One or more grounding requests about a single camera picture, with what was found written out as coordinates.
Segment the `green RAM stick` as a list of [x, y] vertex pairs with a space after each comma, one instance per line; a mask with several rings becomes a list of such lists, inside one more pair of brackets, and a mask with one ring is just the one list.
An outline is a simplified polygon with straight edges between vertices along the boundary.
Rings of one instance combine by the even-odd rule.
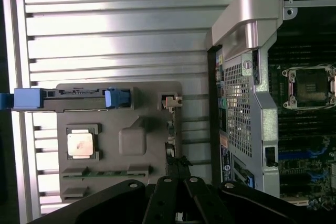
[[118, 171], [84, 171], [80, 173], [64, 174], [63, 179], [85, 179], [85, 178], [114, 178], [114, 177], [146, 177], [146, 173], [131, 173], [126, 170]]

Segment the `gray parts rack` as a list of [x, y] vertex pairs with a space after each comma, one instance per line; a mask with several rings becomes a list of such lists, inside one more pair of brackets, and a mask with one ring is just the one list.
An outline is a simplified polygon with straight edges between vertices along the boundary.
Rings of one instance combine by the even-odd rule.
[[[132, 107], [57, 114], [60, 197], [74, 202], [128, 179], [147, 183], [167, 174], [167, 159], [182, 156], [182, 86], [175, 81], [60, 84], [58, 89], [130, 89]], [[68, 155], [67, 136], [90, 132], [94, 154]], [[63, 179], [84, 171], [146, 173], [146, 177]]]

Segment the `silver CPU chip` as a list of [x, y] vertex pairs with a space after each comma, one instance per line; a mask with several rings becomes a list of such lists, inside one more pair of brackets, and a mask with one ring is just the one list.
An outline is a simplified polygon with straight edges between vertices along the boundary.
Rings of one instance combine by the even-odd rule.
[[90, 132], [70, 133], [67, 150], [71, 158], [86, 159], [94, 154], [93, 135]]

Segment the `open PC case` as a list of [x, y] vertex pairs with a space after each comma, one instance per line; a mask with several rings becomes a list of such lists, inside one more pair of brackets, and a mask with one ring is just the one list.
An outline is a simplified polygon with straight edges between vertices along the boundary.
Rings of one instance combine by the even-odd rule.
[[278, 108], [268, 51], [304, 7], [336, 0], [233, 0], [206, 35], [214, 185], [233, 180], [280, 197]]

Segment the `green motherboard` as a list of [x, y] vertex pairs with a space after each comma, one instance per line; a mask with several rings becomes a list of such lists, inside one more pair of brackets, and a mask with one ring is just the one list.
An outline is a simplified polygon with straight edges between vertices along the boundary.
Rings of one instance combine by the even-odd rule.
[[[336, 106], [288, 110], [288, 83], [282, 72], [292, 67], [336, 67], [336, 6], [304, 7], [277, 30], [268, 51], [269, 91], [278, 108], [280, 197], [309, 209], [336, 208]], [[307, 150], [326, 152], [307, 158]]]

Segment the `blue expansion slot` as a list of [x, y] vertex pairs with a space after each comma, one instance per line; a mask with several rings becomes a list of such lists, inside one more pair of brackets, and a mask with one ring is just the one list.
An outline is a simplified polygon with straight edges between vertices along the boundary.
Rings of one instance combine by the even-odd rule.
[[321, 150], [313, 151], [313, 150], [307, 150], [307, 158], [317, 158], [321, 155], [323, 155], [326, 152], [327, 148], [324, 147]]

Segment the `hard disk with blue carrier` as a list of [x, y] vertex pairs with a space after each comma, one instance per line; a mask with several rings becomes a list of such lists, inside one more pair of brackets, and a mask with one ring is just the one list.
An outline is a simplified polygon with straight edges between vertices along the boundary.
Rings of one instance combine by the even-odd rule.
[[13, 93], [0, 93], [0, 110], [21, 112], [109, 110], [132, 107], [130, 89], [42, 89], [16, 88]]

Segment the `CPU socket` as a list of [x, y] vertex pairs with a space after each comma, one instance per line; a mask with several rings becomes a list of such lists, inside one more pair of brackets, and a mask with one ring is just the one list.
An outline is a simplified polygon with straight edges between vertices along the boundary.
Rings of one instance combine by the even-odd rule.
[[282, 75], [288, 83], [288, 100], [283, 107], [288, 110], [330, 109], [336, 106], [336, 67], [317, 65], [292, 67]]

